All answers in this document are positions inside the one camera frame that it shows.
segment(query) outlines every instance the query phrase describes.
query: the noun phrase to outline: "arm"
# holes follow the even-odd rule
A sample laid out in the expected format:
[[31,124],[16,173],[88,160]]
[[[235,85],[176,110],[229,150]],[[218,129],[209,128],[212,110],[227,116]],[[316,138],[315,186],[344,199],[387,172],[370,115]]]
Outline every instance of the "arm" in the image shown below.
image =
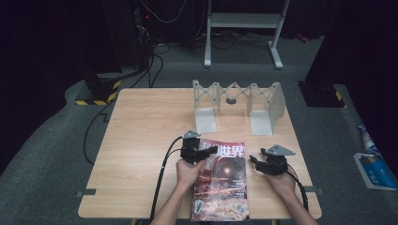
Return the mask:
[[265,174],[271,183],[273,189],[281,198],[283,203],[286,205],[287,210],[292,216],[293,220],[298,225],[306,224],[318,224],[315,219],[310,215],[310,213],[305,210],[299,201],[298,197],[295,194],[295,185],[296,181],[293,180],[287,173],[283,173],[281,175],[268,175]]
[[184,159],[180,159],[176,163],[177,182],[169,199],[163,205],[159,213],[153,219],[151,225],[175,225],[176,216],[178,215],[179,208],[181,207],[182,201],[185,194],[191,188],[193,183],[196,181],[196,177],[199,173],[200,168],[205,163],[202,160],[195,165],[191,165]]

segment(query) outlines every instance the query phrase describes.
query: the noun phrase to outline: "metal bracket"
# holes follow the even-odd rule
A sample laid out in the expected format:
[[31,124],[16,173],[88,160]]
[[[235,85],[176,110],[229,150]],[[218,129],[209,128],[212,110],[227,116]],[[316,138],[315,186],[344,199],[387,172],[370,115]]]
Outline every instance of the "metal bracket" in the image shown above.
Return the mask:
[[200,137],[200,133],[197,133],[193,130],[188,130],[184,135],[182,135],[182,139],[197,138],[197,137]]
[[304,187],[305,192],[314,192],[316,195],[323,195],[325,194],[323,188],[318,188],[316,186],[306,186]]
[[85,189],[85,190],[79,190],[75,197],[76,198],[82,198],[84,195],[96,195],[96,189]]
[[269,149],[267,149],[266,153],[273,155],[273,156],[294,156],[296,154],[295,152],[293,152],[285,147],[282,147],[278,144],[275,144],[272,147],[270,147]]
[[[196,130],[200,133],[216,132],[216,119],[214,106],[219,114],[221,110],[221,98],[226,97],[228,104],[235,104],[237,98],[244,96],[247,99],[246,111],[251,117],[252,132],[254,135],[272,135],[276,121],[284,115],[285,102],[281,84],[275,82],[269,88],[259,88],[256,83],[252,83],[246,88],[240,87],[233,82],[228,87],[223,88],[218,82],[213,83],[208,88],[204,88],[196,80],[193,86],[193,105],[195,109]],[[200,108],[203,98],[210,98],[211,106]],[[260,99],[261,108],[254,109],[253,102]]]

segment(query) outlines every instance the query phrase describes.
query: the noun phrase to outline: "table leg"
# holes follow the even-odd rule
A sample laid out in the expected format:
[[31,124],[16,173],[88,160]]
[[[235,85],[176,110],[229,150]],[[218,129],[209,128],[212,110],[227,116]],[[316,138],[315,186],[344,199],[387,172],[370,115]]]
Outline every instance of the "table leg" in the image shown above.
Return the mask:
[[208,0],[205,68],[211,67],[211,0]]
[[269,46],[269,49],[271,50],[272,58],[274,60],[275,67],[277,69],[283,68],[281,58],[279,57],[278,51],[276,50],[276,44],[278,43],[279,35],[281,34],[281,31],[282,31],[284,18],[286,17],[286,11],[287,11],[287,8],[289,7],[289,3],[290,3],[290,0],[284,1],[281,16],[278,20],[278,24],[277,24],[277,27],[275,30],[274,39],[272,41],[268,42],[268,46]]

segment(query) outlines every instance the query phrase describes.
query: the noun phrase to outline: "hand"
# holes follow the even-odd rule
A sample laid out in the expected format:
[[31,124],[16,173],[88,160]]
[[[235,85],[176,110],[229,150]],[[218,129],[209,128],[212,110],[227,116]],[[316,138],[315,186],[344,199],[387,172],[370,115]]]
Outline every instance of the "hand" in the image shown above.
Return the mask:
[[274,191],[280,196],[295,194],[296,181],[286,172],[280,175],[265,174]]
[[177,182],[184,185],[185,188],[192,186],[196,181],[200,168],[205,164],[205,162],[205,160],[202,160],[197,162],[195,165],[192,165],[184,159],[180,159],[176,163]]

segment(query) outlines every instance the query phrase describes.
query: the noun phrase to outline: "wooden table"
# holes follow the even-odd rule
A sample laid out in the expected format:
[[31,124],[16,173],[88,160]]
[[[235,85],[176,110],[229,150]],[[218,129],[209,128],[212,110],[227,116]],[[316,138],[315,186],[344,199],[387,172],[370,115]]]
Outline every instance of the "wooden table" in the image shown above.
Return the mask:
[[[296,152],[287,161],[296,170],[303,186],[312,186],[288,111],[279,119],[273,136],[255,136],[250,118],[244,115],[245,104],[222,106],[216,117],[217,132],[202,138],[221,142],[246,144],[248,198],[251,219],[290,218],[284,204],[274,193],[267,178],[254,169],[249,155],[263,160],[260,148],[279,144]],[[79,215],[82,218],[149,218],[161,163],[171,142],[188,130],[195,130],[193,91],[191,88],[153,88],[121,90],[103,138]],[[182,142],[175,144],[175,149]],[[176,184],[179,152],[169,157],[157,211],[167,200]],[[310,213],[322,215],[314,193],[307,193]],[[187,194],[179,218],[190,218],[191,196]]]

